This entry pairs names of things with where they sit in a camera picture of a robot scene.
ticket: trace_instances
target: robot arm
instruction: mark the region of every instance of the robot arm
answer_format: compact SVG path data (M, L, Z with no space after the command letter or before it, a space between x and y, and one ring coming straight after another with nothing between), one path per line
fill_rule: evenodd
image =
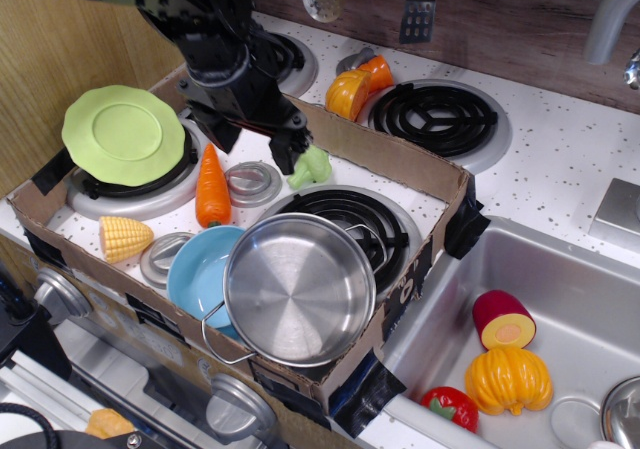
M229 152L245 128L271 138L275 163L291 174L309 146L307 120L280 92L277 61L251 18L251 0L99 0L137 7L185 58L187 98L200 129Z

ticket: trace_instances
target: green toy plate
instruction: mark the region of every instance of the green toy plate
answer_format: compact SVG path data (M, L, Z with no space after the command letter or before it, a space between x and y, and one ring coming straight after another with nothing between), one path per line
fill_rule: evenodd
M71 159L101 182L137 187L182 158L184 128L173 109L143 89L107 86L84 93L62 128Z

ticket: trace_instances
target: pot handle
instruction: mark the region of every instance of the pot handle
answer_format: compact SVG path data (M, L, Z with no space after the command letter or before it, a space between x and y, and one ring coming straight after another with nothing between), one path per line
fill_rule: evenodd
M257 352L251 352L242 357L239 357L238 359L225 359L220 354L218 354L213 347L211 347L211 343L209 342L209 339L207 339L207 320L211 316L213 316L216 312L218 312L222 306L224 306L224 301L220 302L220 304L218 304L216 307L211 309L211 311L209 311L209 314L204 316L204 318L200 321L200 330L202 332L202 339L204 340L204 343L206 344L211 354L213 354L213 357L215 357L219 362L222 362L223 364L228 364L232 366L246 359L249 359L250 357L257 356L258 355Z
M380 249L382 249L382 262L378 267L373 269L373 273L375 274L380 269L382 269L384 265L387 263L387 261L389 260L389 258L387 257L387 248L384 246L384 243L382 242L382 238L380 237L380 235L376 231L371 229L369 226L367 226L366 224L356 224L355 226L347 227L345 231L350 231L351 229L357 229L357 228L366 229L371 233L373 237L378 239L378 242L380 243Z

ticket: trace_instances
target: stainless steel sink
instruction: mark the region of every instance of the stainless steel sink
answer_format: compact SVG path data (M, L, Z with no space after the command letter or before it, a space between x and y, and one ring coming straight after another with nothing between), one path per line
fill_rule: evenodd
M527 349L547 364L555 394L539 412L481 413L476 437L411 401L435 386L465 390L464 373L484 352L471 309L491 289L512 293L533 316L537 333ZM586 449L603 439L607 393L640 375L640 270L491 218L462 260L438 259L384 354L408 387L385 411L446 447Z

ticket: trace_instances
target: hanging spatula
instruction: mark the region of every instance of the hanging spatula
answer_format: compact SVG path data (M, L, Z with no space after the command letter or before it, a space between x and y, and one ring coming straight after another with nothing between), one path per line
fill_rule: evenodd
M400 23L400 44L430 42L435 15L436 0L405 0Z

